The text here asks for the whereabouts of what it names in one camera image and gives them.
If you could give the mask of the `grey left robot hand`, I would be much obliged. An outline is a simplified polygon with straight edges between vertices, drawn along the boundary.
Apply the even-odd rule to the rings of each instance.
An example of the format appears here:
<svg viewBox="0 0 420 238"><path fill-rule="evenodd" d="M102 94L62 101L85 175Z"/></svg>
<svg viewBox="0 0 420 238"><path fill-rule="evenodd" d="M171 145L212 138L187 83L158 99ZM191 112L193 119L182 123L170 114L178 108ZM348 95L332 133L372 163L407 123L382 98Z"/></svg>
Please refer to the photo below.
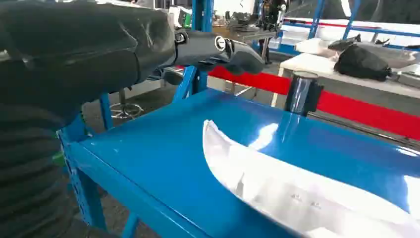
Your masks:
<svg viewBox="0 0 420 238"><path fill-rule="evenodd" d="M211 32L175 31L162 10L118 1L2 1L0 129L56 131L82 104L175 65L257 74L263 60Z"/></svg>

